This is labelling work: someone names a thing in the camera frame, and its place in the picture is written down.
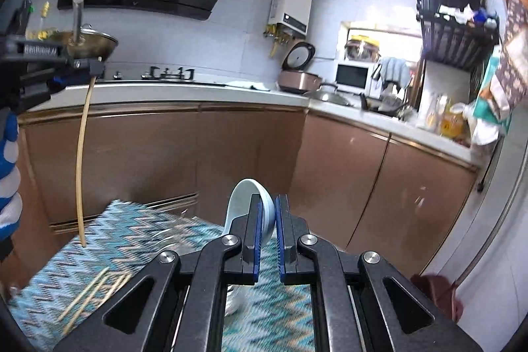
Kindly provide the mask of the blue white gloved left hand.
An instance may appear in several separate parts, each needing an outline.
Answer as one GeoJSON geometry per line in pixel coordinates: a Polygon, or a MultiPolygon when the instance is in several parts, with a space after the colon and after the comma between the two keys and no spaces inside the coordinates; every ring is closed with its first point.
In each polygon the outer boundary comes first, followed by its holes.
{"type": "Polygon", "coordinates": [[[1,241],[5,241],[19,228],[22,213],[22,200],[19,193],[20,171],[19,127],[17,117],[9,108],[1,109],[1,172],[0,198],[1,241]]]}

